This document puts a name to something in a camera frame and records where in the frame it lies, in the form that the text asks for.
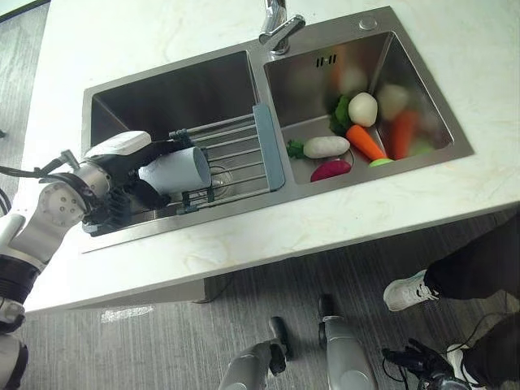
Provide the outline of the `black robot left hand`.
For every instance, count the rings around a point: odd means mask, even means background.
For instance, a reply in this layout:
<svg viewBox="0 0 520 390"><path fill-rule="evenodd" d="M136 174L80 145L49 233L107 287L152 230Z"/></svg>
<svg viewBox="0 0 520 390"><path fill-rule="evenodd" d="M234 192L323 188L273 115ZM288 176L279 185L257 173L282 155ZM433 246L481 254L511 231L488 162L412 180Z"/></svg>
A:
<svg viewBox="0 0 520 390"><path fill-rule="evenodd" d="M110 191L126 189L144 207L160 210L168 205L170 197L141 179L138 171L162 156L186 148L181 141L153 141L146 131L128 131L95 145L84 155L83 162L103 171Z"/></svg>

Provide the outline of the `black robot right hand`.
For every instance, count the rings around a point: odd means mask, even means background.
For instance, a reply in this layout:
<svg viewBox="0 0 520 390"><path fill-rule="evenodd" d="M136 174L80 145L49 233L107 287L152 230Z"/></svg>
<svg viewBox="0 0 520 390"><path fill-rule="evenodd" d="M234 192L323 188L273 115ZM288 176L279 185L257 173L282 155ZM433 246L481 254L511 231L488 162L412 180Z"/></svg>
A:
<svg viewBox="0 0 520 390"><path fill-rule="evenodd" d="M401 373L408 371L418 379L418 389L450 389L457 387L453 367L434 349L414 338L402 350L382 348L385 362L397 366Z"/></svg>

